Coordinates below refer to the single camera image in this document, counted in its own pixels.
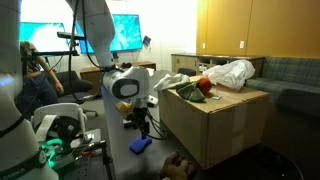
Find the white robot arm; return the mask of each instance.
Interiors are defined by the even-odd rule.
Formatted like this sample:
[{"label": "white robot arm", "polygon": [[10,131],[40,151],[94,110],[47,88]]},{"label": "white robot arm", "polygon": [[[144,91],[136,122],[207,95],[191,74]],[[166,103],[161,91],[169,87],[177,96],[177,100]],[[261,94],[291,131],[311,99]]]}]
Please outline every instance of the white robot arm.
[{"label": "white robot arm", "polygon": [[[108,51],[114,36],[114,25],[105,0],[84,0],[84,4],[79,0],[66,1],[77,14],[81,28],[87,28],[87,39],[99,66],[106,71],[104,87],[116,98],[133,98],[136,107],[147,107],[148,70],[132,67],[124,73],[120,72],[116,70]],[[23,119],[14,103],[22,88],[18,38],[20,6],[21,0],[0,1],[0,179],[57,180],[58,175],[45,163],[30,122]],[[83,14],[86,27],[82,21]]]}]

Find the cardboard box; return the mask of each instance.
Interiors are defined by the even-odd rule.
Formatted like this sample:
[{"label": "cardboard box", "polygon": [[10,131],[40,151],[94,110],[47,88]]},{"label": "cardboard box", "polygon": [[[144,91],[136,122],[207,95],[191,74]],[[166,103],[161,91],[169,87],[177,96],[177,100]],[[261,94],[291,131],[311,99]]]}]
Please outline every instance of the cardboard box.
[{"label": "cardboard box", "polygon": [[204,103],[182,99],[176,91],[159,93],[161,121],[203,169],[208,169],[261,142],[268,110],[268,94],[218,85],[220,100]]}]

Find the sofa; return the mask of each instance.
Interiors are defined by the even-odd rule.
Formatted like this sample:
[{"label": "sofa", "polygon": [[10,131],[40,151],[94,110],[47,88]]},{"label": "sofa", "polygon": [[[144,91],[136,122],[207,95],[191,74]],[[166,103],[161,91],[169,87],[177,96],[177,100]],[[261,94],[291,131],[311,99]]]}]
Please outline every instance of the sofa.
[{"label": "sofa", "polygon": [[320,116],[320,59],[266,57],[245,86],[268,92],[271,103]]}]

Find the white plastic bag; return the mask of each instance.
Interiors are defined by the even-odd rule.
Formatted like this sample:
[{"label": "white plastic bag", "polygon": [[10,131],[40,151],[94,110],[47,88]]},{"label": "white plastic bag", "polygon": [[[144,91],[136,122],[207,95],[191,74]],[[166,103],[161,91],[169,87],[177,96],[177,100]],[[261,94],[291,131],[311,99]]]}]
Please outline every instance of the white plastic bag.
[{"label": "white plastic bag", "polygon": [[240,90],[245,80],[253,76],[255,69],[248,60],[236,60],[229,64],[214,66],[202,73],[211,83],[220,83],[231,89]]}]

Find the monitor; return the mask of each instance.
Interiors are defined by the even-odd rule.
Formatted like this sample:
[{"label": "monitor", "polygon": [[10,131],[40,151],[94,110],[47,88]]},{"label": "monitor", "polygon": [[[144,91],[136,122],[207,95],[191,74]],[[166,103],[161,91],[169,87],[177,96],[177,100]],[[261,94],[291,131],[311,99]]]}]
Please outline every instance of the monitor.
[{"label": "monitor", "polygon": [[[112,14],[115,27],[115,36],[110,45],[113,53],[142,49],[142,38],[139,15],[136,14]],[[83,35],[79,24],[76,23],[76,33]],[[81,54],[86,54],[85,41],[80,41]],[[93,49],[88,43],[88,53]]]},{"label": "monitor", "polygon": [[21,22],[19,40],[32,42],[39,52],[68,51],[68,41],[58,31],[65,32],[63,23]]}]

